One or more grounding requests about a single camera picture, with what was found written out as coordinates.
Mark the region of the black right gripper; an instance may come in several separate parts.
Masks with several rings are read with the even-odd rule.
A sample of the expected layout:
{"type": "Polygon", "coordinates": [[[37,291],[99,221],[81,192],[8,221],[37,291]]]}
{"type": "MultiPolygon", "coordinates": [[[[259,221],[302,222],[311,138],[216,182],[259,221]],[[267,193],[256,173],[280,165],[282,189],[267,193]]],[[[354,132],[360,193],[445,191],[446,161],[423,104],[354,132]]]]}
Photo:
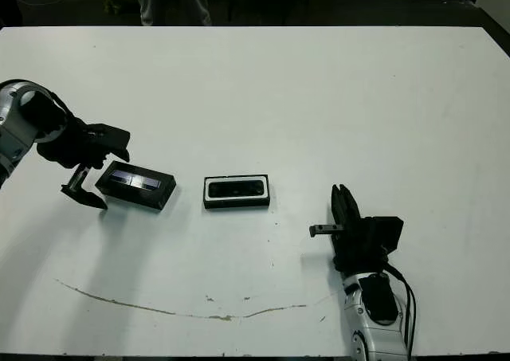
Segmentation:
{"type": "Polygon", "coordinates": [[[376,272],[387,261],[388,218],[361,218],[358,204],[343,184],[331,189],[331,212],[335,224],[309,226],[310,237],[331,238],[333,264],[342,274],[376,272]]]}

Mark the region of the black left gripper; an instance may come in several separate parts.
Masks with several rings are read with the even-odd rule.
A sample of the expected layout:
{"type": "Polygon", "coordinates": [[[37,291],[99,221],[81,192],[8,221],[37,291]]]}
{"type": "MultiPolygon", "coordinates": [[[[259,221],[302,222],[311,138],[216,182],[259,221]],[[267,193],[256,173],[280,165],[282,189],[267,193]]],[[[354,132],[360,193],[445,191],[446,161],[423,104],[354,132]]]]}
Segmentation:
{"type": "MultiPolygon", "coordinates": [[[[126,148],[97,147],[90,126],[74,116],[60,99],[48,97],[42,92],[29,92],[27,97],[28,100],[22,105],[22,115],[44,136],[36,139],[37,153],[44,159],[59,163],[67,169],[88,164],[99,170],[108,155],[130,162],[126,148]]],[[[101,210],[108,208],[102,198],[81,187],[74,189],[63,185],[61,192],[81,205],[101,210]]]]}

